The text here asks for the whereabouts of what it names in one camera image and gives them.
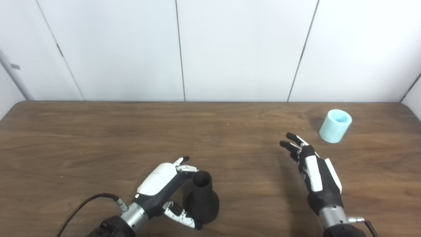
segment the panel seam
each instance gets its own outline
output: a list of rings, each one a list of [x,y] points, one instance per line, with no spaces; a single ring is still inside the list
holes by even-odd
[[[184,71],[183,71],[183,57],[181,56],[181,40],[180,40],[180,25],[179,25],[179,9],[177,6],[177,0],[176,2],[176,16],[177,16],[177,32],[179,35],[179,49],[180,49],[180,64],[181,64],[181,80],[183,82],[183,95],[184,95],[184,101],[186,102],[186,90],[184,87]]]
[[[298,61],[297,70],[295,70],[295,75],[294,75],[294,79],[293,79],[292,84],[291,84],[290,93],[288,94],[287,102],[289,102],[289,99],[291,97],[292,89],[294,87],[295,79],[297,78],[297,73],[298,73],[298,70],[300,68],[301,59],[303,58],[303,55],[304,55],[304,50],[306,49],[306,45],[307,45],[307,41],[309,39],[310,31],[312,30],[314,17],[316,16],[316,11],[317,11],[317,7],[319,6],[319,2],[320,2],[320,0],[317,0],[316,8],[314,9],[314,14],[313,14],[313,17],[312,17],[312,21],[310,23],[309,31],[307,33],[306,41],[304,41],[303,51],[301,52],[300,60]]]
[[[402,99],[400,99],[399,103],[402,103],[403,99],[408,95],[408,93],[412,90],[414,85],[417,83],[417,81],[421,78],[421,73],[418,75],[418,77],[415,79],[415,81],[412,83],[412,85],[409,87],[409,89],[406,91],[405,95],[403,95]]]
[[[62,53],[62,51],[61,51],[61,49],[60,49],[59,43],[57,42],[57,39],[56,39],[56,37],[54,36],[53,31],[51,30],[50,25],[48,24],[47,18],[45,17],[45,14],[44,14],[44,12],[43,12],[43,10],[42,10],[41,6],[40,6],[40,3],[38,2],[38,0],[35,0],[35,1],[37,2],[38,8],[39,8],[39,10],[41,11],[41,14],[42,14],[42,16],[43,16],[43,18],[44,18],[45,23],[47,24],[48,29],[50,30],[50,33],[51,33],[51,36],[52,36],[52,37],[53,37],[53,39],[54,39],[54,42],[56,42],[56,45],[57,45],[57,47],[58,47],[58,49],[59,49],[59,51],[60,51],[60,54],[61,54],[61,56],[63,57],[64,63],[66,64],[66,67],[67,67],[67,69],[69,70],[70,75],[72,76],[73,82],[75,83],[76,88],[77,88],[77,90],[79,91],[80,96],[82,97],[82,100],[85,100],[85,98],[84,98],[84,96],[83,96],[83,94],[82,94],[82,91],[80,90],[80,87],[79,87],[79,85],[77,84],[77,81],[76,81],[76,79],[75,79],[75,76],[73,75],[72,70],[70,70],[69,64],[67,63],[67,60],[66,60],[66,58],[64,57],[64,55],[63,55],[63,53]]]

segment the silver cylindrical wrist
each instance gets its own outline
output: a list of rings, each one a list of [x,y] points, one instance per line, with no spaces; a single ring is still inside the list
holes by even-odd
[[[132,229],[136,232],[148,219],[145,210],[133,202],[129,205],[129,209],[120,216]]]
[[[319,218],[325,229],[338,224],[349,224],[344,209],[336,205],[322,208],[319,211]]]

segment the black plastic object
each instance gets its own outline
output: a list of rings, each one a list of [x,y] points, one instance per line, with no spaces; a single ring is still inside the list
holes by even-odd
[[[366,237],[366,235],[351,224],[339,224],[325,229],[323,237]]]
[[[86,237],[135,237],[133,229],[119,216],[105,219],[101,225]]]
[[[185,209],[202,224],[215,220],[219,212],[219,198],[212,190],[211,174],[200,170],[193,175],[192,192],[187,196]]]

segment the robotic finger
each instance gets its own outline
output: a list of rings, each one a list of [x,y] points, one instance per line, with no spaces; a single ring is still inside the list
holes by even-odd
[[[173,164],[175,167],[178,167],[188,160],[190,160],[189,156],[183,156],[183,157],[178,158]]]
[[[295,134],[288,132],[286,136],[298,146],[286,141],[281,141],[279,145],[291,152],[290,156],[298,163],[298,170],[306,181],[308,188],[313,192],[323,190],[322,178],[317,163],[317,159],[320,158],[314,151],[314,148]]]
[[[177,171],[183,173],[185,178],[191,178],[199,169],[191,165],[181,165],[177,167]]]
[[[199,221],[192,218],[180,205],[173,201],[166,202],[163,209],[165,209],[164,215],[176,222],[194,229],[202,228],[202,224]]]

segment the black cable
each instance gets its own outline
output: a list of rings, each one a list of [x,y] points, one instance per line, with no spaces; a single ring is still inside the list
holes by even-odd
[[[72,219],[72,217],[83,207],[85,206],[86,203],[94,200],[95,198],[99,198],[99,197],[107,197],[107,198],[111,198],[114,200],[114,202],[118,201],[120,198],[117,195],[114,194],[108,194],[108,193],[103,193],[103,194],[97,194],[97,195],[93,195],[92,197],[86,199],[85,201],[83,201],[70,215],[69,217],[67,217],[67,219],[64,221],[63,225],[60,227],[56,237],[60,237],[61,233],[63,232],[64,228],[67,226],[67,224],[69,223],[69,221]]]
[[[378,237],[376,230],[374,229],[374,227],[371,225],[371,222],[369,221],[364,221],[365,226],[367,226],[368,230],[371,232],[371,234],[373,235],[373,237]]]

